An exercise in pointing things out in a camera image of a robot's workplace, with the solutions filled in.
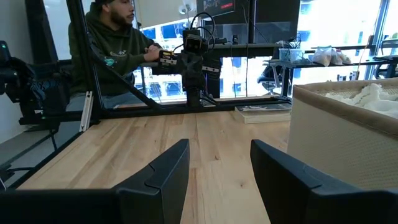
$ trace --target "man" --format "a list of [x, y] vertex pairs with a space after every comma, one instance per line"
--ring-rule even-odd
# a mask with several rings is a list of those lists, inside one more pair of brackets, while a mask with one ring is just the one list
[[[159, 58], [160, 46], [139, 30], [132, 28], [134, 6], [131, 0], [95, 0], [86, 15], [89, 40], [95, 53], [120, 76], [131, 81], [134, 71], [143, 62]], [[68, 110], [81, 110], [86, 92], [86, 77], [82, 69], [75, 30], [69, 25], [69, 45], [72, 55], [73, 84]], [[97, 68], [99, 85], [106, 108], [140, 103], [126, 87], [108, 71]]]

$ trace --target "olive green hoodie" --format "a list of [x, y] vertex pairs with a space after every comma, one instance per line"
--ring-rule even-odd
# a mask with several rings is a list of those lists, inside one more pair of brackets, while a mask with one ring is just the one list
[[[154, 44], [154, 41], [132, 27], [112, 30], [100, 21], [100, 12], [98, 5], [91, 3], [90, 11], [86, 14], [91, 46], [95, 49], [96, 54], [120, 76], [131, 75], [132, 71], [145, 62], [145, 48]], [[85, 74], [82, 69], [75, 31], [71, 25], [69, 25], [68, 31], [70, 54], [74, 65], [71, 94], [84, 93], [86, 91]], [[127, 92], [126, 87], [113, 78], [108, 71], [96, 68], [102, 95], [119, 95]]]

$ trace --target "book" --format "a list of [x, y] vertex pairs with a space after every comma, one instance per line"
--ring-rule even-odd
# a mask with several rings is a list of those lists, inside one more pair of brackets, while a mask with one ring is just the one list
[[290, 103], [235, 107], [235, 118], [244, 124], [290, 121]]

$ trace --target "man's hand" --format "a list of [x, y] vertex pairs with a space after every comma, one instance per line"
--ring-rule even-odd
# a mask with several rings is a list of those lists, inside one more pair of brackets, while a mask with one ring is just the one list
[[157, 48], [157, 47], [156, 47], [155, 50], [149, 50], [149, 49], [148, 49], [147, 53], [144, 54], [144, 59], [145, 59], [145, 61], [146, 61], [146, 62], [154, 62], [154, 61], [156, 61], [157, 59], [159, 59], [160, 50], [161, 50], [161, 49], [159, 49], [159, 48]]
[[145, 53], [148, 53], [148, 52], [151, 52], [151, 51], [156, 51], [156, 50], [159, 50], [159, 49], [161, 49], [161, 48], [159, 48], [158, 46], [156, 46], [156, 45], [151, 45], [151, 46], [149, 46], [149, 48], [145, 48]]

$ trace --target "white wall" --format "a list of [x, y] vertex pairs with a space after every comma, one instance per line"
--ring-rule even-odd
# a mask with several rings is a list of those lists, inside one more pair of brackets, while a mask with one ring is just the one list
[[186, 19], [186, 15], [178, 12], [184, 3], [192, 3], [196, 8], [196, 0], [135, 0], [137, 20], [142, 24], [141, 28], [150, 27], [168, 22]]
[[[5, 40], [13, 57], [31, 63], [29, 31], [24, 0], [0, 0], [0, 40]], [[0, 96], [0, 142], [25, 130], [19, 125], [21, 111], [5, 94]]]

